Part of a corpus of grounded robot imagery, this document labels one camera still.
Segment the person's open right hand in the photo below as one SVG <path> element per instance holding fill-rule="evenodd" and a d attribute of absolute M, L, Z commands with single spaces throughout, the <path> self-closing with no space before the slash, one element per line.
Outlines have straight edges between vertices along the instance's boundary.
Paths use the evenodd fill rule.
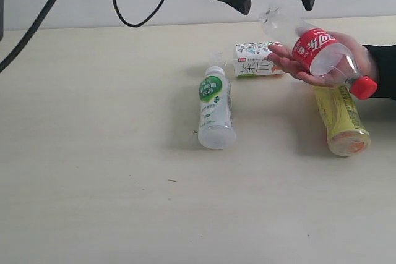
<path fill-rule="evenodd" d="M 349 48 L 355 58 L 359 71 L 378 83 L 377 66 L 366 47 L 359 44 L 350 35 L 331 31 L 329 33 Z M 288 48 L 279 45 L 270 45 L 268 49 L 272 52 L 269 54 L 268 59 L 293 78 L 302 80 L 310 85 L 330 86 L 330 79 L 312 76 L 298 61 L 294 60 Z"/>

